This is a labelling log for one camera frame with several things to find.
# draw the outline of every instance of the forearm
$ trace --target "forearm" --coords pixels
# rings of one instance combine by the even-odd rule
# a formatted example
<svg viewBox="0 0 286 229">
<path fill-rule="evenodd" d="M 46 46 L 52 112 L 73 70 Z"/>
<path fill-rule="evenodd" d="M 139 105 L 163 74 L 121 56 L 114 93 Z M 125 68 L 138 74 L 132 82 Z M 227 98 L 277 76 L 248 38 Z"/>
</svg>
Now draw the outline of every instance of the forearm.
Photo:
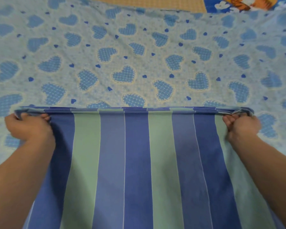
<svg viewBox="0 0 286 229">
<path fill-rule="evenodd" d="M 232 142 L 257 188 L 286 226 L 286 156 L 256 135 Z"/>
<path fill-rule="evenodd" d="M 0 229 L 22 228 L 50 163 L 53 135 L 31 138 L 0 165 Z"/>
</svg>

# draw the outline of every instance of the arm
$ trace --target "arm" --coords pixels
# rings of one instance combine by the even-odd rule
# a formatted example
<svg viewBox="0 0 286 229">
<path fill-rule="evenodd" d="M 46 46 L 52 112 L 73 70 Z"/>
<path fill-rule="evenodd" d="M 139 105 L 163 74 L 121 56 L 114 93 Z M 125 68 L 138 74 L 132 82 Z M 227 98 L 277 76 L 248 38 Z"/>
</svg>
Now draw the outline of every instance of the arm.
<svg viewBox="0 0 286 229">
<path fill-rule="evenodd" d="M 21 117 L 5 118 L 11 135 L 25 142 L 0 165 L 0 229 L 22 228 L 55 149 L 47 114 Z"/>
<path fill-rule="evenodd" d="M 224 116 L 228 140 L 260 193 L 286 227 L 286 156 L 258 136 L 258 118 Z"/>
</svg>

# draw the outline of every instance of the heart-patterned fabric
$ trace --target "heart-patterned fabric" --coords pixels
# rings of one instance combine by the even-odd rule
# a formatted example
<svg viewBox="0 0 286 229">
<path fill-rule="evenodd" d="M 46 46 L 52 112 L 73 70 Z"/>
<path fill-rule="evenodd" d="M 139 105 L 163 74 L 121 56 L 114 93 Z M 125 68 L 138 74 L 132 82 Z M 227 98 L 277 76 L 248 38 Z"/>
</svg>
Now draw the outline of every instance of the heart-patterned fabric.
<svg viewBox="0 0 286 229">
<path fill-rule="evenodd" d="M 0 0 L 0 163 L 23 105 L 249 106 L 286 154 L 286 10 L 201 14 Z"/>
</svg>

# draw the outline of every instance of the folded striped cloth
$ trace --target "folded striped cloth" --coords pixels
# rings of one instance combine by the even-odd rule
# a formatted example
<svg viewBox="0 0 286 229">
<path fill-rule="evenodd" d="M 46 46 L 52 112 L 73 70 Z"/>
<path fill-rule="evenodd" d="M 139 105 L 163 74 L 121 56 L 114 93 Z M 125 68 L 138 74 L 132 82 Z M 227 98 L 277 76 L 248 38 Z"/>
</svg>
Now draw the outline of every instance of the folded striped cloth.
<svg viewBox="0 0 286 229">
<path fill-rule="evenodd" d="M 56 149 L 27 229 L 284 228 L 225 141 L 249 108 L 21 108 Z"/>
</svg>

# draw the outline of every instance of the woven mat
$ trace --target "woven mat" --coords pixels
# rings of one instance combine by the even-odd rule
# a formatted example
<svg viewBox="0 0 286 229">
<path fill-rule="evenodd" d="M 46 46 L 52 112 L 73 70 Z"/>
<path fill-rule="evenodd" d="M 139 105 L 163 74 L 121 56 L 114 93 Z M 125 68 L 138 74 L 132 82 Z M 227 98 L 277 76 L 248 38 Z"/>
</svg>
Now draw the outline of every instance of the woven mat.
<svg viewBox="0 0 286 229">
<path fill-rule="evenodd" d="M 178 9 L 206 13 L 203 0 L 98 0 L 115 5 L 137 6 L 146 8 Z"/>
</svg>

